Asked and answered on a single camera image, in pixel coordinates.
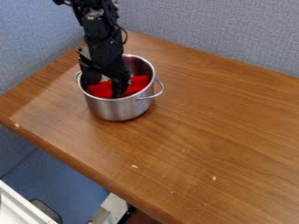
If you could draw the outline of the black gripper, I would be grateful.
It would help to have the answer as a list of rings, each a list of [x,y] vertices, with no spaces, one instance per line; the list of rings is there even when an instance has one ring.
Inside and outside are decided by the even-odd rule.
[[[123,61],[125,41],[121,33],[110,33],[106,37],[85,35],[87,47],[79,47],[79,65],[82,85],[98,84],[102,76],[113,80],[113,97],[121,98],[131,85],[130,72]]]

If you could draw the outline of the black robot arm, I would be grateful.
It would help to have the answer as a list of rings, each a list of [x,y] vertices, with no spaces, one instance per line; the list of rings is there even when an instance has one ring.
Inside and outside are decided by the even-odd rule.
[[[86,86],[98,84],[102,76],[111,80],[113,97],[121,98],[127,91],[131,74],[123,61],[125,44],[118,24],[118,7],[114,0],[53,0],[57,5],[73,8],[85,31],[87,46],[79,47],[79,66]]]

